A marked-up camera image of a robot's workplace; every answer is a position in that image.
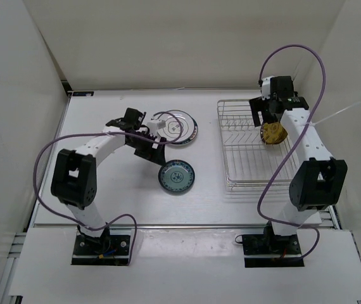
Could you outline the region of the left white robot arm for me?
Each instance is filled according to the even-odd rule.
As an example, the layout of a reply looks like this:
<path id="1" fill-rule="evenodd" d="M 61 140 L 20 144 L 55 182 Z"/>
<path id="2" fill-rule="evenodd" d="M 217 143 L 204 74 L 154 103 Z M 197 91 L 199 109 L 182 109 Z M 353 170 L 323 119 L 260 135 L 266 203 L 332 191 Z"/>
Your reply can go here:
<path id="1" fill-rule="evenodd" d="M 58 152 L 51 194 L 67 206 L 79 221 L 79 232 L 96 253 L 108 251 L 111 244 L 108 228 L 98 212 L 94 199 L 97 191 L 97 167 L 123 146 L 134 154 L 157 165 L 165 164 L 166 139 L 158 131 L 165 121 L 153 118 L 143 123 L 145 113 L 127 108 L 122 118 L 105 124 L 102 134 L 84 145 Z"/>

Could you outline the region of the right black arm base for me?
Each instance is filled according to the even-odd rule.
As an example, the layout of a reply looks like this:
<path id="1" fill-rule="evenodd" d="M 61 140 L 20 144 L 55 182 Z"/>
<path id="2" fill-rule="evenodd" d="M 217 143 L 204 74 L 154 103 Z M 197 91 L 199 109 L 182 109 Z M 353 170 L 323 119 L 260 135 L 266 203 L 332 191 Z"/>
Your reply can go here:
<path id="1" fill-rule="evenodd" d="M 243 246 L 247 269 L 304 267 L 298 236 L 240 234 L 234 239 Z"/>

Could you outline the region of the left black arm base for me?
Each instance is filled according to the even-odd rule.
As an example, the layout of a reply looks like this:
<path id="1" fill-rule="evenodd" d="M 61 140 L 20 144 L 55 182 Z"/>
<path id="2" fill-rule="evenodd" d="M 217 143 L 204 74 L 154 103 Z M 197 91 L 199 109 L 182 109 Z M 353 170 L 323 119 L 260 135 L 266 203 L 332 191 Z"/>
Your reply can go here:
<path id="1" fill-rule="evenodd" d="M 72 265 L 127 266 L 130 257 L 130 235 L 111 234 L 105 228 L 99 237 L 77 231 L 72 252 Z"/>

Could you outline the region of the light blue patterned plate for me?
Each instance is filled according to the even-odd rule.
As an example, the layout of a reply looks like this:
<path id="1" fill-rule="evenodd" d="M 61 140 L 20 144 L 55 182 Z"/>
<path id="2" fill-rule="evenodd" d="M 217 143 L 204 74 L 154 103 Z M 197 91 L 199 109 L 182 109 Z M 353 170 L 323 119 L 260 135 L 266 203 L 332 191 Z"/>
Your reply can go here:
<path id="1" fill-rule="evenodd" d="M 184 160 L 170 160 L 158 173 L 161 187 L 171 194 L 183 194 L 189 191 L 195 182 L 194 168 Z"/>

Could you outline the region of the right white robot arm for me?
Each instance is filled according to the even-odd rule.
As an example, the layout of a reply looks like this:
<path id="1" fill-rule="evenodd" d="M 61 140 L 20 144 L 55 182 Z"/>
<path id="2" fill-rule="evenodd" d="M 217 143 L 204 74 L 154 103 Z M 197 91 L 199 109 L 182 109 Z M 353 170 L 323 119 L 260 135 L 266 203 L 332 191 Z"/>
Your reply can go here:
<path id="1" fill-rule="evenodd" d="M 298 95 L 290 76 L 266 77 L 260 81 L 261 96 L 251 99 L 256 127 L 284 129 L 300 166 L 289 185 L 289 201 L 275 220 L 269 220 L 262 245 L 277 253 L 306 220 L 338 202 L 348 166 L 328 151 L 311 122 L 311 109 Z"/>

